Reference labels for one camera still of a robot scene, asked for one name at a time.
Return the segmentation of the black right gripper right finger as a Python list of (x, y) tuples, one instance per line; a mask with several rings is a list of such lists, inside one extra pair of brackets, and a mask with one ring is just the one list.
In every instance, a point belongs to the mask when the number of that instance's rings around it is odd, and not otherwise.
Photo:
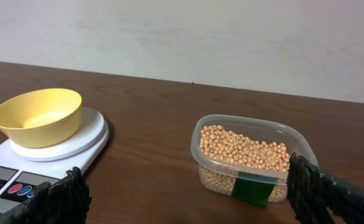
[(300, 223), (364, 223), (364, 189), (293, 153), (289, 159), (287, 199)]

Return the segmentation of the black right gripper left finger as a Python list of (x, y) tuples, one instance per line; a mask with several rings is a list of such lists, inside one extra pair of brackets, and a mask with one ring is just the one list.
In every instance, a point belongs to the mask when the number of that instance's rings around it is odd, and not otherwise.
[(34, 196), (0, 215), (0, 224), (85, 224), (92, 197), (81, 170), (73, 167), (51, 184), (43, 182)]

